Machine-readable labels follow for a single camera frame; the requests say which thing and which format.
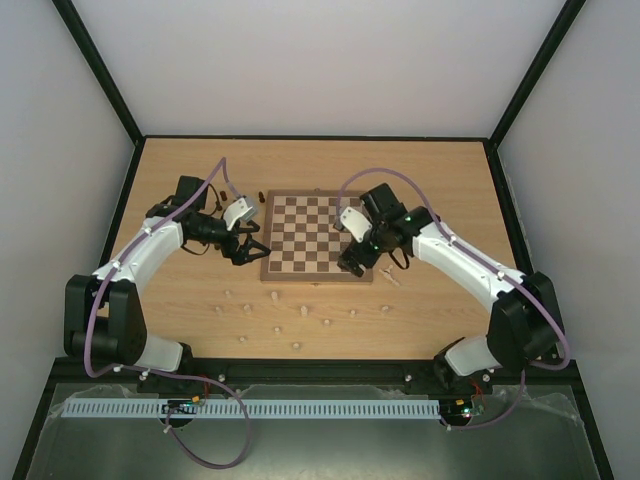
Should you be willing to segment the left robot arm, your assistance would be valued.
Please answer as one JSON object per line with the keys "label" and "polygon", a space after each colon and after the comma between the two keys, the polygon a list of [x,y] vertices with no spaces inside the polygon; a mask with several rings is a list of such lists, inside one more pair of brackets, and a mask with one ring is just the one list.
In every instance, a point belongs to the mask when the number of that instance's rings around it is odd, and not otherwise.
{"label": "left robot arm", "polygon": [[145,214],[140,230],[109,262],[65,287],[64,350],[97,378],[110,369],[177,373],[189,345],[149,332],[140,296],[162,264],[190,241],[213,247],[235,266],[270,254],[254,239],[255,204],[239,195],[221,217],[205,212],[210,183],[183,176],[176,191]]}

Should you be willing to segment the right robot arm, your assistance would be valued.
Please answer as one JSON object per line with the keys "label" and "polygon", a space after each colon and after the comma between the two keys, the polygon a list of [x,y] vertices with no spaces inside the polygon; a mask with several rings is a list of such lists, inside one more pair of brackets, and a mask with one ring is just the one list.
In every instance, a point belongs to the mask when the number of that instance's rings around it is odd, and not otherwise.
{"label": "right robot arm", "polygon": [[485,335],[462,338],[439,353],[436,379],[443,389],[458,391],[481,370],[552,367],[542,356],[567,341],[546,275],[502,265],[452,232],[428,203],[407,209],[386,183],[362,194],[360,202],[360,209],[336,207],[336,227],[351,236],[337,260],[341,270],[361,277],[382,255],[401,251],[400,268],[412,259],[435,267],[490,315]]}

